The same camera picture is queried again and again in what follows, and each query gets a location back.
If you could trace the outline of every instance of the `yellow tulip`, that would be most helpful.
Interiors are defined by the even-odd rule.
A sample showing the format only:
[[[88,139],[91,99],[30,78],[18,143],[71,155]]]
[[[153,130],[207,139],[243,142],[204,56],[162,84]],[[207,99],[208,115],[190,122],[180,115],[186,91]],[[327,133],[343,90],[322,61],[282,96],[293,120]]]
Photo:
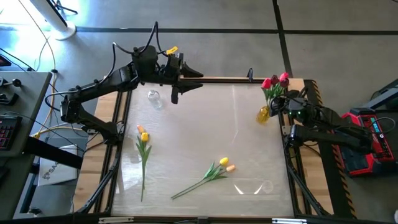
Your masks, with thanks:
[[[227,166],[227,165],[228,165],[228,158],[227,158],[227,157],[222,158],[222,159],[220,160],[220,165],[221,165],[221,166]]]
[[[234,171],[236,169],[236,166],[235,165],[230,165],[230,166],[228,166],[227,168],[226,168],[226,171],[227,172],[232,172],[232,171]]]
[[[148,133],[142,133],[141,134],[141,141],[147,142],[148,141]]]
[[[140,133],[140,134],[142,134],[142,133],[144,133],[145,132],[145,129],[144,129],[144,127],[142,127],[141,125],[137,125],[137,129],[138,129],[138,132]]]

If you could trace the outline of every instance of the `tulip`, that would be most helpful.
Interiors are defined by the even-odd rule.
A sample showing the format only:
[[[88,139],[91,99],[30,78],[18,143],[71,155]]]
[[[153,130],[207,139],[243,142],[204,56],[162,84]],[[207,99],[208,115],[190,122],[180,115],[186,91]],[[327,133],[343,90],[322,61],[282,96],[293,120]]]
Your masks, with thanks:
[[[138,132],[140,133],[140,134],[142,134],[142,133],[144,133],[145,132],[145,129],[144,129],[144,127],[142,127],[141,125],[137,125],[137,129],[138,129]]]
[[[271,84],[276,85],[276,84],[278,84],[278,83],[279,83],[278,76],[273,75],[273,76],[271,77]]]
[[[222,159],[220,160],[220,165],[221,165],[221,166],[227,166],[227,165],[228,165],[228,158],[227,158],[227,157],[222,158]]]
[[[279,81],[282,82],[283,80],[289,78],[289,74],[287,72],[284,72],[280,75]]]
[[[264,82],[262,83],[261,88],[263,88],[263,89],[271,88],[271,79],[270,78],[266,78],[264,80]]]
[[[141,141],[147,142],[148,141],[148,133],[142,133],[141,134]]]
[[[230,165],[230,166],[228,166],[227,168],[226,168],[226,171],[227,172],[232,172],[232,171],[234,171],[236,169],[236,166],[235,165]]]
[[[289,85],[289,79],[286,78],[280,82],[281,87],[286,88]]]

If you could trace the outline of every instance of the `wooden table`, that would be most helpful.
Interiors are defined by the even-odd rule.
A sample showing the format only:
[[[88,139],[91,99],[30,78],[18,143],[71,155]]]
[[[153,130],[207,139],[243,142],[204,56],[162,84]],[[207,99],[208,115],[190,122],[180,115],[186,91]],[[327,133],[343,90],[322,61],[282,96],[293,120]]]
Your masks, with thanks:
[[[317,86],[315,82],[312,82],[310,80],[303,80],[299,78],[293,78],[290,79],[290,85],[289,89],[290,90],[301,90],[304,86],[311,85],[310,91],[312,91],[312,99],[311,101],[318,100],[319,103],[322,103],[322,99],[319,96],[319,91],[317,90]],[[126,100],[126,94],[124,93],[123,95],[123,100],[122,100],[122,105],[125,104]],[[110,121],[112,118],[113,114],[113,109],[114,109],[114,104],[116,101],[116,93],[111,93],[105,96],[102,96],[98,100],[98,104],[96,107],[95,111],[95,116],[99,117],[100,119],[104,121]],[[119,111],[119,117],[121,117],[123,110]],[[285,124],[289,123],[289,120],[287,117],[285,117]],[[94,140],[92,140],[88,147],[101,142],[102,137],[97,136],[95,137]],[[330,198],[330,189],[328,188],[328,182],[326,181],[326,175],[324,171],[324,165],[323,163],[325,161],[322,160],[321,157],[316,155],[314,152],[310,151],[306,147],[301,147],[300,148],[300,153],[301,153],[301,160],[302,160],[302,167],[303,167],[303,173],[305,176],[305,181],[307,184],[307,187],[310,189],[312,194],[315,196],[315,198],[321,203],[323,208],[328,211],[329,213],[334,213],[335,211],[333,210],[332,206],[332,201]],[[80,171],[80,176],[78,179],[77,187],[75,190],[75,196],[73,199],[73,202],[75,204],[75,210],[79,209],[82,207],[86,200],[90,197],[90,195],[94,192],[94,190],[98,186],[98,182],[100,181],[100,175],[101,175],[101,168],[103,165],[104,161],[104,156],[105,156],[105,146],[98,146],[95,149],[92,149],[91,151],[87,152],[85,155],[85,159],[83,161],[83,165],[81,167]],[[345,189],[346,192],[346,198],[347,201],[346,203],[351,207],[351,210],[348,211],[348,213],[351,213],[352,216],[354,216],[354,209],[353,205],[349,196],[348,188],[346,186],[346,182],[344,179],[343,171],[338,170],[336,172],[340,173],[340,181],[343,183],[343,185],[339,186],[343,189]],[[296,191],[297,191],[297,198],[298,198],[298,207],[301,212],[304,213],[305,208],[304,208],[304,202],[303,202],[303,197],[301,194],[300,189],[296,186]],[[105,189],[104,194],[105,196],[108,194],[108,188]],[[101,211],[104,209],[104,204],[106,204],[107,197],[103,197],[102,204],[103,206],[101,207]]]

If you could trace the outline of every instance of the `red tulip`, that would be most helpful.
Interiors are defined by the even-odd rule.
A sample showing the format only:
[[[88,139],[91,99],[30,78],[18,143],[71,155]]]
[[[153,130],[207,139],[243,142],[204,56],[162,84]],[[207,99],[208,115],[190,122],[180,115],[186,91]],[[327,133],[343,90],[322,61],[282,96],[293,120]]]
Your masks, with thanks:
[[[264,80],[264,82],[262,83],[261,88],[263,88],[263,89],[271,88],[271,79],[270,78],[266,78]]]
[[[289,79],[285,78],[284,80],[280,81],[280,85],[283,88],[286,88],[289,85]]]
[[[276,84],[278,84],[278,83],[279,83],[278,76],[273,75],[273,76],[271,77],[271,84],[276,85]]]
[[[287,72],[284,72],[284,73],[282,73],[282,74],[280,75],[279,81],[283,81],[283,80],[285,80],[286,78],[289,78],[289,74],[288,74]]]

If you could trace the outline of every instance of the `yellow tag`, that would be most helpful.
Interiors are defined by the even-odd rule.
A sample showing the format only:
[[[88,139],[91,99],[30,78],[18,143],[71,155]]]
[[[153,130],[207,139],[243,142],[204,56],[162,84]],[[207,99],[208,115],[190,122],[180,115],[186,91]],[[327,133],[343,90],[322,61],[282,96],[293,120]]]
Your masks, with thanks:
[[[172,54],[178,50],[177,46],[172,47],[171,49],[166,50],[166,54]]]

